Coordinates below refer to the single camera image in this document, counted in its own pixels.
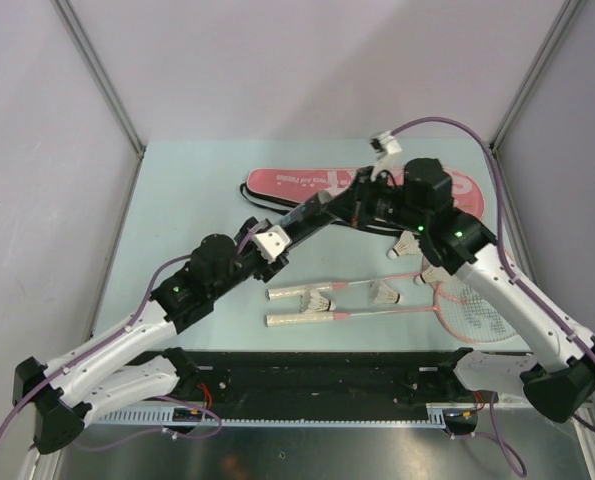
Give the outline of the black shuttlecock tube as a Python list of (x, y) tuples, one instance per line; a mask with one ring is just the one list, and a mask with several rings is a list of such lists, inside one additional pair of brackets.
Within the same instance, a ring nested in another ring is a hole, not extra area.
[(331, 224), (339, 217), (342, 201), (322, 190), (294, 207), (277, 222), (289, 237), (285, 252), (303, 243), (317, 231)]

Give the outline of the white shuttlecock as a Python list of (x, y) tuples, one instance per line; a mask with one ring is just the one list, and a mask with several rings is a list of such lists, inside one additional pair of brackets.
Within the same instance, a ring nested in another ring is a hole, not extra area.
[(378, 305), (398, 305), (404, 302), (401, 293), (383, 280), (377, 280), (371, 284), (370, 301), (372, 304)]
[(318, 290), (308, 290), (302, 295), (301, 313), (319, 313), (335, 310), (335, 302), (324, 297)]
[(442, 267), (428, 266), (421, 273), (414, 277), (416, 285), (427, 285), (442, 283), (451, 280), (451, 275)]
[(387, 251), (387, 257), (389, 259), (420, 254), (421, 249), (418, 240), (413, 233), (409, 231), (403, 231), (397, 242)]

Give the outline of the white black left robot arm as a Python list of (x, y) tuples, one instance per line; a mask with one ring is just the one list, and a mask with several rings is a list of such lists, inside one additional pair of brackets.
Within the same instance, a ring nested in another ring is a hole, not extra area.
[(191, 397), (197, 368), (182, 350), (168, 349), (137, 367), (129, 361), (208, 316), (218, 299), (249, 278), (269, 281), (313, 231), (305, 220), (286, 215), (274, 224), (249, 219), (235, 237), (208, 235), (179, 257), (180, 270), (163, 281), (151, 279), (136, 310), (114, 327), (50, 361), (29, 357), (19, 363), (12, 412), (34, 406), (32, 447), (51, 454), (131, 403), (168, 394)]

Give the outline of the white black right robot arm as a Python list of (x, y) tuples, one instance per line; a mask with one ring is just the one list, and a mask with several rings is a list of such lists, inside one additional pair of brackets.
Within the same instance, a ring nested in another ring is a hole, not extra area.
[(384, 221), (412, 233), (424, 257), (476, 291), (532, 353), (531, 365), (518, 372), (508, 357), (491, 356), (483, 362), (489, 374), (468, 354), (440, 373), (440, 393), (461, 401), (482, 381), (486, 390), (525, 398), (552, 421), (574, 417), (595, 393), (595, 334), (511, 264), (500, 236), (455, 205), (452, 178), (439, 160), (407, 162), (400, 184), (389, 177), (377, 166), (360, 168), (342, 190), (324, 190), (324, 208), (355, 229)]

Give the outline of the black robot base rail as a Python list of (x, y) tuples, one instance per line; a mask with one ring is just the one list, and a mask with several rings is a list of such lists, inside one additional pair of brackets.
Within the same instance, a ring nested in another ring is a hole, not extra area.
[(193, 352), (198, 370), (172, 395), (206, 399), (224, 420), (423, 420), (431, 403), (491, 400), (491, 388), (457, 379), (467, 352)]

